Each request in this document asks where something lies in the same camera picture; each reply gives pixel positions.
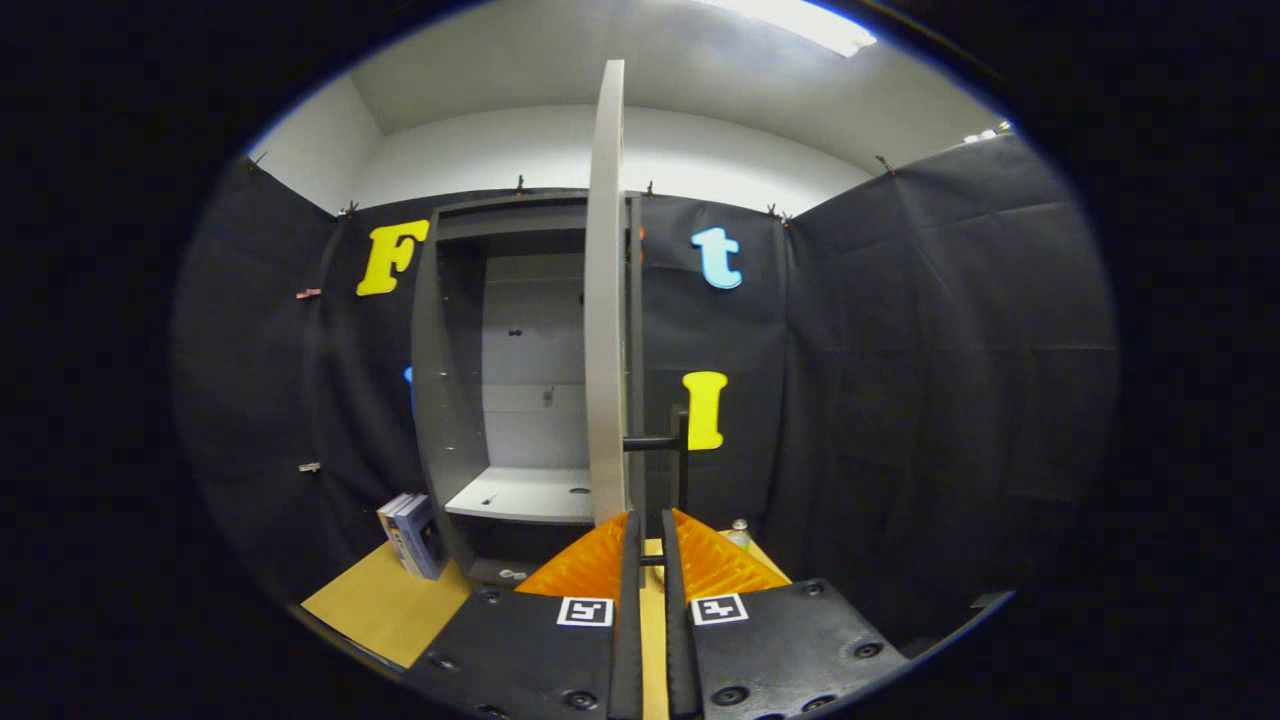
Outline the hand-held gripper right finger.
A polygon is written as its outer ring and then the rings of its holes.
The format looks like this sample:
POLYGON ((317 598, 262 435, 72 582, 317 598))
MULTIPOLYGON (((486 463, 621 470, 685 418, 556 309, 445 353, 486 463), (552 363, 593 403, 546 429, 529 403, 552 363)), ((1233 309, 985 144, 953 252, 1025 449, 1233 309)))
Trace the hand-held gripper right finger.
POLYGON ((673 719, 817 719, 908 659, 827 580, 782 582, 685 512, 662 514, 673 719))

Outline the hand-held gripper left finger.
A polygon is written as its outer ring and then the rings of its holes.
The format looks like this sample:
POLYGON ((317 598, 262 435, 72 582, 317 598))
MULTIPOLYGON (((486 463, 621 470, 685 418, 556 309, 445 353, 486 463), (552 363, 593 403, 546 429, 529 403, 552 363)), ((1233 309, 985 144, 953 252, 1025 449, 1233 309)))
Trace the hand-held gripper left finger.
POLYGON ((448 719, 640 719, 640 524, 622 512, 515 588, 476 588, 403 683, 448 719))

